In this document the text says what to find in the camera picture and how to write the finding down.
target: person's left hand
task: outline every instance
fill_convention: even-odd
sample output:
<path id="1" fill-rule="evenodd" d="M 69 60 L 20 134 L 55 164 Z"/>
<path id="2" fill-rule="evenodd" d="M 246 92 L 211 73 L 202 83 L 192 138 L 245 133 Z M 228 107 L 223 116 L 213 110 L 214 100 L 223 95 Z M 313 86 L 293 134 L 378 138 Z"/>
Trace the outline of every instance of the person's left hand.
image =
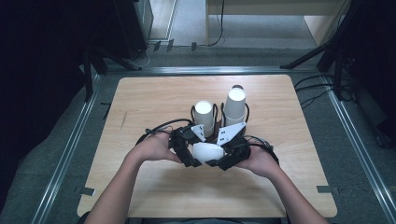
<path id="1" fill-rule="evenodd" d="M 155 133 L 136 145 L 130 152 L 141 162 L 168 160 L 180 162 L 178 156 L 169 150 L 169 133 Z"/>

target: wooden board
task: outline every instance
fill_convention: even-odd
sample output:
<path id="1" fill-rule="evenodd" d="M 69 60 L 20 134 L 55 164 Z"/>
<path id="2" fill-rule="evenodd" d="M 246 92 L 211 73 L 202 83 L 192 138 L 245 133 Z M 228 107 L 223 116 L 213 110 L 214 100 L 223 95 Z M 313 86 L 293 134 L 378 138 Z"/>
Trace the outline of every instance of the wooden board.
<path id="1" fill-rule="evenodd" d="M 317 186 L 328 183 L 291 80 L 285 75 L 122 79 L 86 184 L 96 193 L 81 197 L 78 214 L 92 209 L 146 128 L 171 119 L 189 119 L 191 106 L 200 100 L 220 105 L 235 84 L 247 93 L 247 134 L 269 141 L 281 167 L 307 200 L 323 216 L 334 217 L 332 195 L 317 191 Z M 285 210 L 272 184 L 249 171 L 147 161 L 136 180 L 129 216 L 284 217 Z"/>

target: forearm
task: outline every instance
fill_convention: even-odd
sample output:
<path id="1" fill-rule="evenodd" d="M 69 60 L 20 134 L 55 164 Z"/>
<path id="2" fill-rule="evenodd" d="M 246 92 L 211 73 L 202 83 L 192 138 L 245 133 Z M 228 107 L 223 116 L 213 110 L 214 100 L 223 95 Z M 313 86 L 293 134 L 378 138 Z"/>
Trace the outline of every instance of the forearm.
<path id="1" fill-rule="evenodd" d="M 328 223 L 325 218 L 309 203 L 295 187 L 289 177 L 278 169 L 270 178 L 282 203 L 288 212 L 291 223 Z"/>
<path id="2" fill-rule="evenodd" d="M 142 164 L 132 153 L 125 157 L 120 169 L 91 210 L 85 223 L 125 223 L 131 203 L 134 182 Z"/>

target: background desk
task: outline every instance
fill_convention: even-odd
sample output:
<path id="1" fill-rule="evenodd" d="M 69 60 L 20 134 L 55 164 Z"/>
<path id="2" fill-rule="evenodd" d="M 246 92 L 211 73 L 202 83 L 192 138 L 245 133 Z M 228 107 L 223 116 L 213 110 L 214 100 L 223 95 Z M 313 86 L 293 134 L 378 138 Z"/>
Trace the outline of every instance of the background desk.
<path id="1" fill-rule="evenodd" d="M 209 15 L 221 15 L 220 0 L 206 0 L 206 44 L 209 44 Z M 350 0 L 226 0 L 224 15 L 304 15 L 317 45 L 332 35 Z"/>
<path id="2" fill-rule="evenodd" d="M 325 217 L 336 214 L 304 114 L 288 76 L 131 77 L 120 81 L 82 195 L 81 216 L 90 211 L 146 128 L 188 118 L 192 105 L 220 105 L 228 90 L 242 85 L 250 119 L 247 134 L 264 137 L 297 188 Z M 174 128 L 185 126 L 174 124 Z M 170 161 L 147 161 L 138 174 L 129 217 L 284 217 L 284 207 L 265 178 L 239 168 L 224 172 L 185 168 Z"/>

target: person's right hand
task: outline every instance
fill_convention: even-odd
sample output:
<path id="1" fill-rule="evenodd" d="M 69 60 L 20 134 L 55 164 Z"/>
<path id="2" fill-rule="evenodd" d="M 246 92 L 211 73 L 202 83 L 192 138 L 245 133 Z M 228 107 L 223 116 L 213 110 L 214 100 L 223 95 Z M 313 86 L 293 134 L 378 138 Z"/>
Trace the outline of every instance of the person's right hand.
<path id="1" fill-rule="evenodd" d="M 236 167 L 247 169 L 255 175 L 266 178 L 270 178 L 280 170 L 279 165 L 268 152 L 260 147 L 250 147 L 250 149 L 250 157 L 236 164 Z"/>

